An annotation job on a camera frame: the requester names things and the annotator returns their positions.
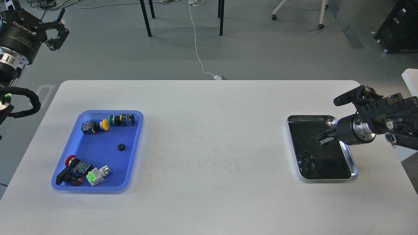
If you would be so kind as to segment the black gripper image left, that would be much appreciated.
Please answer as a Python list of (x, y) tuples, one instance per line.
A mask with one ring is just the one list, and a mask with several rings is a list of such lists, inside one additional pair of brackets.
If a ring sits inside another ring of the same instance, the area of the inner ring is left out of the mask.
[(67, 39), (69, 30), (61, 22), (64, 13), (63, 8), (55, 21), (41, 23), (41, 30), (56, 29), (58, 31), (57, 38), (47, 40), (46, 31), (34, 28), (39, 26), (40, 20), (26, 10), (9, 9), (1, 12), (1, 46), (22, 55), (25, 58), (23, 64), (33, 64), (43, 42), (46, 41), (46, 46), (51, 51), (56, 51)]

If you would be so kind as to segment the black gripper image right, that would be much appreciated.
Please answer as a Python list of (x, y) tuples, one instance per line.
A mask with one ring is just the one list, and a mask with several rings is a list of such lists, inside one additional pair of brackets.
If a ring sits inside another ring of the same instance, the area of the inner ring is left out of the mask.
[(346, 145), (360, 145), (371, 143), (376, 134), (370, 130), (369, 125), (359, 115), (351, 115), (341, 118), (336, 127), (325, 130), (318, 136), (321, 147), (329, 145), (336, 139)]

